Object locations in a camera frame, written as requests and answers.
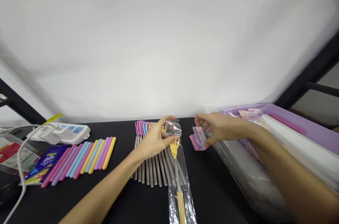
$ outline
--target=hand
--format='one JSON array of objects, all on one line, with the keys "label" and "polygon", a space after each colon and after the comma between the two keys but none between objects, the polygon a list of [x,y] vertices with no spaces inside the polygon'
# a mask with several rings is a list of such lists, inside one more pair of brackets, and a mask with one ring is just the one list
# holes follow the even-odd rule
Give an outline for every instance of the hand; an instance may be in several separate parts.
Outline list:
[{"label": "hand", "polygon": [[256,126],[258,126],[244,119],[217,112],[197,114],[195,116],[194,122],[196,126],[202,126],[205,121],[206,123],[203,126],[204,130],[211,125],[214,131],[212,136],[206,140],[206,146],[214,145],[222,140],[238,140],[240,138],[250,137],[253,129],[256,129]]},{"label": "hand", "polygon": [[137,146],[136,150],[140,151],[142,158],[148,159],[160,153],[170,143],[178,140],[180,136],[168,136],[161,132],[161,128],[165,125],[167,120],[176,119],[175,116],[164,116],[147,132],[141,143]]}]

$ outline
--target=yellow tag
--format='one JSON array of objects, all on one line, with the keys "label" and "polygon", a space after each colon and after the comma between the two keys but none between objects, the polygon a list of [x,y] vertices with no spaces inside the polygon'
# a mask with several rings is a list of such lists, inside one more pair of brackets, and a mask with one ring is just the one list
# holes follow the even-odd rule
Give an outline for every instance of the yellow tag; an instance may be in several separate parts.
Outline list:
[{"label": "yellow tag", "polygon": [[50,119],[48,119],[44,124],[47,124],[49,122],[53,122],[54,120],[58,119],[59,117],[62,117],[63,114],[56,114],[55,116],[52,116]]}]

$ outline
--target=left hand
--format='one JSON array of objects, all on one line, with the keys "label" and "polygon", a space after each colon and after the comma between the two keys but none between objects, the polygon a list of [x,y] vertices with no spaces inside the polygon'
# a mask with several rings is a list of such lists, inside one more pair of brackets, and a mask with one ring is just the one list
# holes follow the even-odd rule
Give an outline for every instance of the left hand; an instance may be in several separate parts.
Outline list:
[{"label": "left hand", "polygon": [[149,129],[146,136],[136,148],[136,150],[141,153],[142,158],[148,159],[155,156],[165,149],[165,147],[167,147],[170,143],[180,138],[178,135],[169,137],[164,133],[161,133],[162,126],[170,119],[176,119],[176,117],[164,116]]}]

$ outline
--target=black metal frame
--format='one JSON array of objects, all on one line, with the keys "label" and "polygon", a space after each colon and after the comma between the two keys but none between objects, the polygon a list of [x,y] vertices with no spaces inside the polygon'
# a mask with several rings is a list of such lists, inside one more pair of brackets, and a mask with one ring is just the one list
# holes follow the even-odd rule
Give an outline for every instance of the black metal frame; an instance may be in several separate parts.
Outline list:
[{"label": "black metal frame", "polygon": [[31,124],[41,125],[46,122],[46,119],[43,118],[42,115],[40,115],[31,105],[21,98],[2,79],[0,79],[0,93],[7,97],[6,100],[0,101],[0,107],[5,105],[10,107]]},{"label": "black metal frame", "polygon": [[284,109],[292,107],[309,89],[339,97],[339,89],[317,82],[339,62],[339,31],[320,50],[294,82],[275,102]]}]

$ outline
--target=blue packaging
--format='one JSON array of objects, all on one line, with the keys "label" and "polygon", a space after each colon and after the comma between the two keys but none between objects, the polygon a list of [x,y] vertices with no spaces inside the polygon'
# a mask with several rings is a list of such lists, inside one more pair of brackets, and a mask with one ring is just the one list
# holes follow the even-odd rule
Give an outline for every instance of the blue packaging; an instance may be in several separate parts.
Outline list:
[{"label": "blue packaging", "polygon": [[27,185],[40,185],[58,162],[68,145],[52,146],[38,161],[35,168],[25,177]]}]

